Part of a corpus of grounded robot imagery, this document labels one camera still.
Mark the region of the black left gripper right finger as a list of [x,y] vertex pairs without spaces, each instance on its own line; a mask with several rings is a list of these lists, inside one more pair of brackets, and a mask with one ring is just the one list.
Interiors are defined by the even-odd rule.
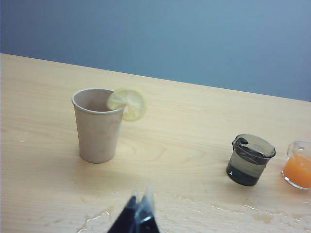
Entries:
[[152,188],[147,187],[135,213],[135,230],[137,233],[158,233],[155,218],[155,202]]

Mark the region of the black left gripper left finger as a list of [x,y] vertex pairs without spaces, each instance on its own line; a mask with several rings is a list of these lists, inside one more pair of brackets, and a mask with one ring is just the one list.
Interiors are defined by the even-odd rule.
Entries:
[[138,191],[134,191],[108,233],[133,233],[138,208]]

